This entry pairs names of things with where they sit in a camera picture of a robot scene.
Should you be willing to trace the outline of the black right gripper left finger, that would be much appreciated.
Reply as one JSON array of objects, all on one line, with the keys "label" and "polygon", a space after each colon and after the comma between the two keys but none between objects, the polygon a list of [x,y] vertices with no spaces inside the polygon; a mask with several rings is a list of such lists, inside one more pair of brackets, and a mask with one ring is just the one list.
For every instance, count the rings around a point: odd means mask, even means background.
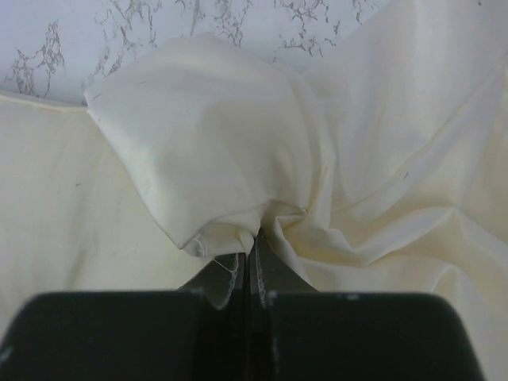
[{"label": "black right gripper left finger", "polygon": [[1,344],[4,380],[238,380],[244,255],[220,256],[172,291],[31,298]]}]

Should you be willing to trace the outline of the cream satin pillowcase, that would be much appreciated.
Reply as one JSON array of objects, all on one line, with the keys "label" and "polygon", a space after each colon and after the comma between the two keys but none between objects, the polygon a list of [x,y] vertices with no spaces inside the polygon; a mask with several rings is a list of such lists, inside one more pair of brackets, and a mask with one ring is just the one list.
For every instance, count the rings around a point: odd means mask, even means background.
[{"label": "cream satin pillowcase", "polygon": [[260,231],[320,291],[417,291],[507,362],[507,4],[392,1],[303,73],[180,37],[82,106],[1,96],[1,326],[163,290]]}]

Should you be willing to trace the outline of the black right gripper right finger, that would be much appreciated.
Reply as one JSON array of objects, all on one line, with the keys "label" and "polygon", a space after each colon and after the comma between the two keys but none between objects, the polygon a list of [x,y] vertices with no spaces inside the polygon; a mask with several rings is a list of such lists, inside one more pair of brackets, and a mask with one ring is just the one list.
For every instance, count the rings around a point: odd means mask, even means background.
[{"label": "black right gripper right finger", "polygon": [[320,292],[264,236],[248,258],[251,380],[481,380],[456,311],[430,294]]}]

